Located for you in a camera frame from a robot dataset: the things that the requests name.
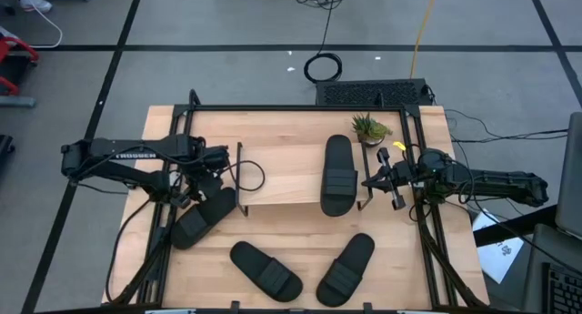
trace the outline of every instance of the keyboard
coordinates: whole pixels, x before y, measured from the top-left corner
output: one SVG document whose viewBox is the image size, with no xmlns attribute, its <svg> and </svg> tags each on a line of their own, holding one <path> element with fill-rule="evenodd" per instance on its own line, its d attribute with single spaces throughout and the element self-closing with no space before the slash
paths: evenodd
<svg viewBox="0 0 582 314">
<path fill-rule="evenodd" d="M 543 309 L 547 314 L 582 314 L 582 279 L 558 265 L 543 265 Z"/>
</svg>

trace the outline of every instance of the desk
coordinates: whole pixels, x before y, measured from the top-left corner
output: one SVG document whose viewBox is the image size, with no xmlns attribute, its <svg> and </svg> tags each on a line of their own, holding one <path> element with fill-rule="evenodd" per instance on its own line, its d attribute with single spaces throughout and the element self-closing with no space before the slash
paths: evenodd
<svg viewBox="0 0 582 314">
<path fill-rule="evenodd" d="M 143 138 L 165 137 L 172 111 L 172 106 L 150 107 Z M 243 155 L 246 147 L 324 145 L 334 134 L 344 134 L 356 143 L 356 135 L 350 131 L 354 114 L 196 111 L 191 132 L 203 136 L 209 146 L 228 145 L 230 156 L 236 158 L 237 142 L 244 145 Z M 453 155 L 443 108 L 421 107 L 421 115 L 427 146 Z M 392 146 L 394 141 L 403 140 L 399 115 L 374 112 L 372 117 L 394 131 L 383 142 L 391 150 L 391 164 L 402 160 L 401 151 Z M 409 125 L 414 136 L 412 119 Z M 377 148 L 367 150 L 371 173 L 379 167 L 376 151 Z M 151 171 L 161 169 L 162 162 L 138 160 L 135 166 Z M 232 186 L 229 177 L 224 177 L 225 184 Z M 400 188 L 400 192 L 408 205 L 413 203 L 409 187 Z M 123 220 L 145 200 L 143 191 L 130 192 Z M 327 309 L 316 299 L 316 286 L 347 241 L 364 232 L 374 239 L 376 250 L 356 293 L 339 309 L 362 309 L 364 302 L 372 302 L 375 309 L 429 309 L 418 228 L 408 218 L 408 208 L 394 211 L 390 201 L 390 194 L 374 191 L 374 199 L 363 211 L 354 206 L 340 218 L 325 216 L 317 203 L 252 206 L 248 218 L 235 209 L 194 247 L 171 250 L 163 306 L 223 309 L 229 308 L 232 300 L 239 300 L 243 309 Z M 469 217 L 461 208 L 441 208 L 450 261 L 475 294 L 488 303 Z M 151 205 L 137 215 L 120 239 L 110 283 L 113 295 L 121 292 L 144 260 L 153 212 Z M 293 270 L 304 283 L 301 296 L 289 303 L 278 303 L 255 287 L 228 256 L 230 248 L 240 240 L 261 248 Z M 435 266 L 442 284 L 440 267 Z M 439 287 L 441 303 L 446 303 L 445 289 Z"/>
</svg>

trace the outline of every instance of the small wooden platform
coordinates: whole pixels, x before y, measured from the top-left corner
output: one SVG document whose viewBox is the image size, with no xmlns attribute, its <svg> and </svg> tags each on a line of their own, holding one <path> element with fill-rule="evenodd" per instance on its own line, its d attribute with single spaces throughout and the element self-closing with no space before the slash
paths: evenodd
<svg viewBox="0 0 582 314">
<path fill-rule="evenodd" d="M 150 107 L 143 138 L 165 137 L 170 127 L 172 109 L 171 106 Z M 248 148 L 309 148 L 324 145 L 335 134 L 346 135 L 352 143 L 356 143 L 356 135 L 351 131 L 351 117 L 354 114 L 199 111 L 194 115 L 191 134 L 203 136 L 209 146 L 228 145 L 234 162 L 237 142 L 244 145 L 241 154 L 243 158 L 246 158 L 246 151 L 250 151 L 249 156 L 253 156 L 253 150 Z M 427 145 L 453 156 L 443 108 L 421 107 L 421 114 Z M 398 114 L 375 112 L 372 117 L 394 131 L 382 145 L 390 151 L 390 163 L 402 160 L 401 151 L 392 146 L 395 141 L 403 141 Z M 414 124 L 411 119 L 409 125 L 414 142 Z M 377 148 L 367 150 L 370 174 L 375 174 L 379 167 L 376 151 Z M 275 157 L 276 151 L 272 153 L 269 156 Z M 299 156 L 293 151 L 287 151 L 281 158 L 295 160 Z M 264 167 L 269 166 L 267 157 L 258 156 L 255 159 Z M 309 162 L 321 160 L 312 157 L 302 159 Z M 354 155 L 354 159 L 358 160 L 359 156 Z M 136 167 L 152 171 L 161 169 L 162 162 L 138 160 Z M 251 169 L 256 169 L 251 166 L 241 169 L 247 168 L 248 174 L 252 174 Z M 274 174 L 271 172 L 268 178 L 274 178 Z M 226 186 L 233 185 L 228 175 L 223 177 Z M 243 180 L 244 187 L 253 187 L 252 182 L 250 177 L 246 177 Z M 363 211 L 358 211 L 354 206 L 349 213 L 339 218 L 327 217 L 319 206 L 312 204 L 257 205 L 249 209 L 248 218 L 235 209 L 190 249 L 172 249 L 163 305 L 167 308 L 224 309 L 230 307 L 232 300 L 239 300 L 242 309 L 327 309 L 316 299 L 316 286 L 349 239 L 358 232 L 364 232 L 374 239 L 376 250 L 356 293 L 339 309 L 362 309 L 363 302 L 372 302 L 374 309 L 430 309 L 418 228 L 408 217 L 408 209 L 413 203 L 411 190 L 410 187 L 401 187 L 399 190 L 408 205 L 405 209 L 393 210 L 390 194 L 375 191 L 374 199 Z M 247 197 L 251 195 L 245 193 L 243 191 L 241 196 L 248 200 Z M 281 197 L 277 199 L 279 202 L 285 201 Z M 130 191 L 123 220 L 145 200 L 146 194 L 143 191 Z M 140 212 L 127 225 L 120 239 L 110 283 L 114 295 L 119 294 L 144 260 L 153 212 L 153 205 Z M 440 212 L 452 265 L 475 294 L 488 302 L 467 213 L 446 204 L 441 206 Z M 250 242 L 293 270 L 304 283 L 301 296 L 289 303 L 278 303 L 247 279 L 228 256 L 230 248 L 241 240 Z M 435 268 L 440 284 L 440 299 L 446 303 L 441 271 L 436 262 Z"/>
<path fill-rule="evenodd" d="M 266 179 L 259 190 L 241 193 L 241 205 L 319 204 L 325 152 L 325 144 L 243 147 L 241 159 L 260 163 Z M 367 188 L 361 186 L 366 171 L 360 144 L 352 144 L 352 156 L 357 171 L 356 201 L 364 201 L 368 194 Z M 258 168 L 243 164 L 240 169 L 243 187 L 261 183 L 263 177 Z"/>
</svg>

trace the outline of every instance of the shoe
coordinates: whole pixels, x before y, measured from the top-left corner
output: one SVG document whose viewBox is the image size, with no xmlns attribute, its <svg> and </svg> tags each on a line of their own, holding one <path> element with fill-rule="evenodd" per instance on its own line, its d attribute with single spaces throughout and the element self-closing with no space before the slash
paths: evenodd
<svg viewBox="0 0 582 314">
<path fill-rule="evenodd" d="M 41 13 L 48 13 L 53 5 L 45 0 L 20 0 L 20 6 L 26 11 L 31 12 L 38 9 Z"/>
<path fill-rule="evenodd" d="M 0 36 L 1 37 L 13 37 L 13 38 L 17 38 L 19 39 L 18 36 L 13 35 L 12 33 L 8 32 L 7 29 L 3 28 L 0 26 Z M 8 41 L 7 42 L 9 46 L 16 46 L 16 43 L 14 41 Z"/>
</svg>

